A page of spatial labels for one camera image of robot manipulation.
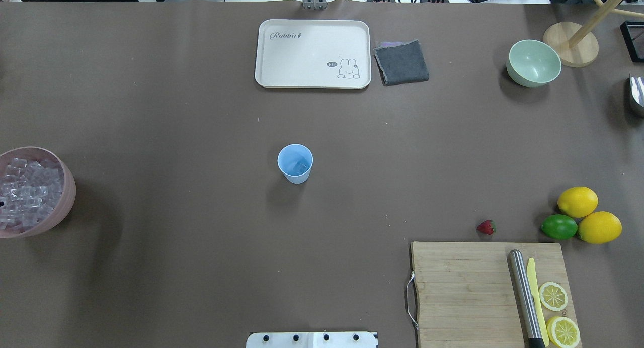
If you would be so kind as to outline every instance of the yellow knife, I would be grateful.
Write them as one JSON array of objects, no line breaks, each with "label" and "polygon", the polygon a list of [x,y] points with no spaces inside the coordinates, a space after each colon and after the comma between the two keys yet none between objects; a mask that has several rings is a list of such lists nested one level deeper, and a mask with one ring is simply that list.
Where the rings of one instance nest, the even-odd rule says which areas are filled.
[{"label": "yellow knife", "polygon": [[541,299],[539,298],[539,285],[536,283],[536,267],[534,267],[534,259],[527,259],[527,267],[525,268],[527,273],[527,281],[530,285],[530,293],[532,294],[534,300],[534,310],[536,310],[536,318],[539,321],[539,330],[541,330],[541,339],[543,339],[543,345],[550,345],[550,339],[548,338],[548,332],[545,330],[545,319],[543,318],[543,309],[541,308]]}]

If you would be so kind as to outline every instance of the mint green bowl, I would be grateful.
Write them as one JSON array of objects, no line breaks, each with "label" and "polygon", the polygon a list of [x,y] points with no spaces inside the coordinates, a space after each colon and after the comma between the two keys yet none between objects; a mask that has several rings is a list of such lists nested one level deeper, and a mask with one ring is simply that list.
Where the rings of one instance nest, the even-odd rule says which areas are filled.
[{"label": "mint green bowl", "polygon": [[555,80],[561,73],[559,55],[538,40],[521,40],[510,48],[508,75],[519,85],[534,88]]}]

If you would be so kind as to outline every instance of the cutting board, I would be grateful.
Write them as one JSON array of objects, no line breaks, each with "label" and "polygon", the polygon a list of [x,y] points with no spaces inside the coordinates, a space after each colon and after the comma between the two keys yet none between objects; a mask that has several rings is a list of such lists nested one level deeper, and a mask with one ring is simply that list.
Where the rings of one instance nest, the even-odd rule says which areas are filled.
[{"label": "cutting board", "polygon": [[[412,242],[419,348],[527,346],[508,263],[513,249],[522,252],[524,263],[534,258],[539,286],[557,282],[566,289],[565,314],[577,322],[558,243]],[[544,307],[543,315],[547,321],[564,311]],[[550,342],[548,348],[556,346]]]}]

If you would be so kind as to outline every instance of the blue cup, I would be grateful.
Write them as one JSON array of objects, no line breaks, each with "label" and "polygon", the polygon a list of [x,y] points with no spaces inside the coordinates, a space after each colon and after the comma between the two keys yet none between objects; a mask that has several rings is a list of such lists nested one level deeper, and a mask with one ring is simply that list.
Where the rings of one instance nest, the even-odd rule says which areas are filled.
[{"label": "blue cup", "polygon": [[278,167],[292,183],[306,181],[313,167],[313,153],[301,144],[289,144],[278,155]]}]

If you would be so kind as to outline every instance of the yellow lemon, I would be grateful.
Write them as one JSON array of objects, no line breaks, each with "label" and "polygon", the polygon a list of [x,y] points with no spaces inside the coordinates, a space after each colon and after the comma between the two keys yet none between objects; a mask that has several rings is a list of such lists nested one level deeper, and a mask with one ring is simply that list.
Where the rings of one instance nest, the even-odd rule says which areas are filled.
[{"label": "yellow lemon", "polygon": [[597,208],[598,203],[597,194],[584,186],[565,190],[557,200],[559,210],[573,218],[582,218],[589,215]]},{"label": "yellow lemon", "polygon": [[541,304],[552,311],[562,311],[568,305],[568,293],[555,282],[543,284],[539,289],[539,298]]},{"label": "yellow lemon", "polygon": [[591,213],[579,223],[579,238],[589,243],[613,241],[621,235],[621,222],[610,212]]},{"label": "yellow lemon", "polygon": [[546,323],[550,341],[559,348],[575,348],[580,341],[579,327],[570,318],[554,316]]}]

